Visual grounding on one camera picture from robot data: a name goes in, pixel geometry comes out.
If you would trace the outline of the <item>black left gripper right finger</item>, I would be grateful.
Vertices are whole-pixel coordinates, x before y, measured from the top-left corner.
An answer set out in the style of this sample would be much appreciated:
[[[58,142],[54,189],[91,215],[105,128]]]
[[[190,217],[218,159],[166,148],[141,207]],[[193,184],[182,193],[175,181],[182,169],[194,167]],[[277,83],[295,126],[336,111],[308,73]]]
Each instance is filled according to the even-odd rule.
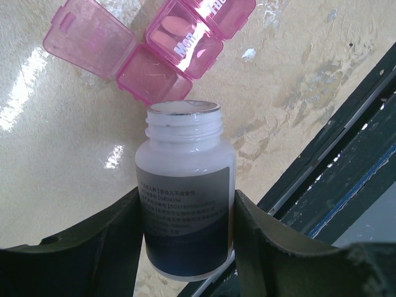
[[[311,239],[235,192],[241,296],[395,296],[395,244],[338,248]]]

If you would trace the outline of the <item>pink weekly pill organizer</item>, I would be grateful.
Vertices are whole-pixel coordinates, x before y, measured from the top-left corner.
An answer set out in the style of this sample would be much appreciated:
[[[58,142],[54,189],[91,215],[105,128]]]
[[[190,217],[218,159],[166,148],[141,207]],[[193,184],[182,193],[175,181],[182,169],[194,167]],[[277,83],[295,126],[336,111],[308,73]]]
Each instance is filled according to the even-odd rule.
[[[96,1],[67,1],[43,41],[50,54],[104,79],[146,105],[183,100],[256,8],[255,1],[168,1],[138,43]]]

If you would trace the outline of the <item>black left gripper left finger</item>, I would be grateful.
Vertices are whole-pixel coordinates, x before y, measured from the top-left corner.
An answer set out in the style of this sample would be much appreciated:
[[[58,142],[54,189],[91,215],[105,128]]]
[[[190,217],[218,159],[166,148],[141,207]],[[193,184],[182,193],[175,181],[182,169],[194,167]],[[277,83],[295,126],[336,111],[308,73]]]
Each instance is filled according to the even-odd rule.
[[[1,250],[1,296],[132,296],[142,248],[133,189],[82,222]]]

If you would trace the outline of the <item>white pill bottle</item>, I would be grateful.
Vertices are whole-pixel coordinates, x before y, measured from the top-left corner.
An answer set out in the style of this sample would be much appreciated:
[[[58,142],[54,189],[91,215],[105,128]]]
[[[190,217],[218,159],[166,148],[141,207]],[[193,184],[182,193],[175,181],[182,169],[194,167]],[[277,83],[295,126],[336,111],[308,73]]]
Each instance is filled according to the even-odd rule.
[[[236,152],[220,105],[157,103],[146,122],[135,163],[148,259],[167,278],[203,280],[233,250]]]

